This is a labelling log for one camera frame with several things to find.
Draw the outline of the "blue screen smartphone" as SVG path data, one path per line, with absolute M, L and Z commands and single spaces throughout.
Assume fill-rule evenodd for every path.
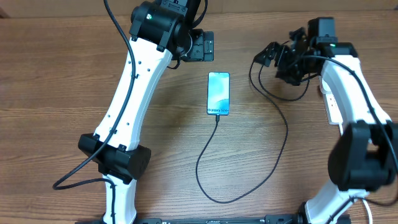
M 208 115 L 229 115 L 230 74 L 210 72 L 208 74 L 207 107 Z

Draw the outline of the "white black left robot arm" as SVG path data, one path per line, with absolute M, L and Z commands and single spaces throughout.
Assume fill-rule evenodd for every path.
M 98 223 L 134 223 L 137 180 L 151 157 L 139 144 L 147 107 L 171 61 L 214 59 L 214 34 L 198 28 L 200 0 L 144 1 L 131 15 L 128 55 L 105 117 L 78 148 L 98 165 L 106 185 L 106 211 Z

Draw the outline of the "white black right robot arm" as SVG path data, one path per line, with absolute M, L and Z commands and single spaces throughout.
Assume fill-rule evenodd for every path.
M 332 17 L 318 17 L 271 42 L 254 57 L 274 65 L 276 77 L 298 86 L 320 76 L 336 100 L 343 134 L 328 158 L 328 182 L 292 215 L 267 215 L 266 223 L 349 223 L 347 209 L 397 176 L 397 125 L 379 106 L 361 71 L 353 44 L 340 42 Z

